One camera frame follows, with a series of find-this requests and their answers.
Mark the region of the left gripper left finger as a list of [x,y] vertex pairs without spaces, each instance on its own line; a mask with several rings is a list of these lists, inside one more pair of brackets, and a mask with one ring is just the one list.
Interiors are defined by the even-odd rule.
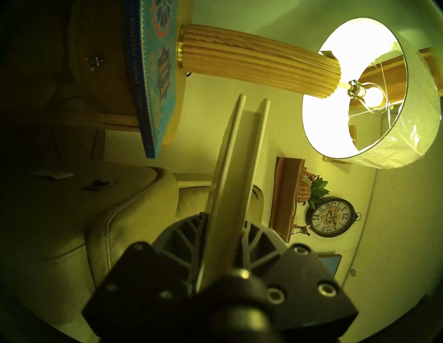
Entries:
[[137,241],[121,255],[82,314],[100,342],[179,342],[194,333],[190,299],[201,269],[206,213]]

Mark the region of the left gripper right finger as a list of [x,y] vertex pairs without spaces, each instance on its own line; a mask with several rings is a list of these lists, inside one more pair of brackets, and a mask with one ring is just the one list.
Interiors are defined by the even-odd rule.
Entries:
[[288,246],[260,224],[245,222],[234,267],[267,286],[272,324],[285,341],[339,341],[358,315],[312,248]]

